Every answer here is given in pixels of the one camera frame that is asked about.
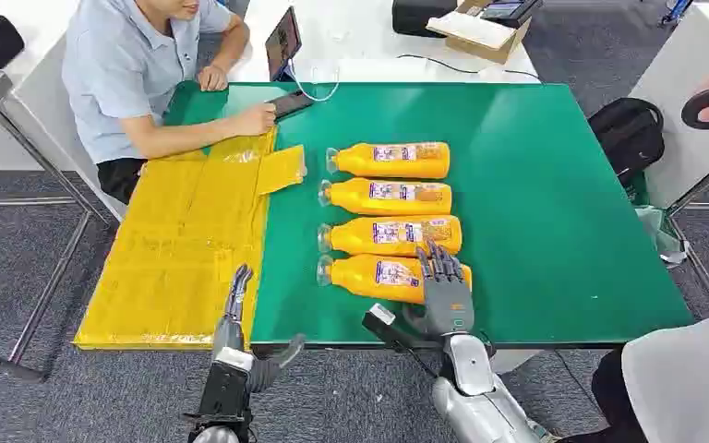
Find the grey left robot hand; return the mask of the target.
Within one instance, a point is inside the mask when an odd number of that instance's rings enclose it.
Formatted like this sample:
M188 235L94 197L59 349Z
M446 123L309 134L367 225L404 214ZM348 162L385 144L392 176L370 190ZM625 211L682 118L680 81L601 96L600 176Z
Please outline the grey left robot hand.
M284 351L268 359L259 359L246 351L242 328L243 302L252 276L253 270L247 264L240 265L234 273L223 315L213 335L212 359L244 372L246 392L258 393L269 388L304 349L306 336L295 334Z

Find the person's right hand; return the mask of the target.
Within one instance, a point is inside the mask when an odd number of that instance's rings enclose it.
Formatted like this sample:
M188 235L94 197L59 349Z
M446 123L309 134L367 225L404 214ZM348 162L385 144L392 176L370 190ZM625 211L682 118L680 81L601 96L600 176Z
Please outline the person's right hand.
M258 136L275 126L276 106L266 102L254 105L232 117L234 136Z

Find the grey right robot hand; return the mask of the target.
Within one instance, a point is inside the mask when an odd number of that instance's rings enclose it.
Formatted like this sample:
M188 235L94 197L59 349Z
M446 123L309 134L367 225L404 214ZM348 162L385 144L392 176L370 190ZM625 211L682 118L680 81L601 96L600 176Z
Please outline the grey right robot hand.
M403 317L421 336L436 339L468 333L475 323L472 289L463 265L432 239L418 247L423 301L405 305Z

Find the person's left hand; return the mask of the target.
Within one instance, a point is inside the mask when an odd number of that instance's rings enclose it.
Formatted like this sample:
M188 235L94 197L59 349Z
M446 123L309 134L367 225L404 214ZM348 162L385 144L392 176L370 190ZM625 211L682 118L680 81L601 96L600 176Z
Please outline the person's left hand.
M202 91L221 91L228 86L226 71L216 65L203 67L198 73L198 84Z

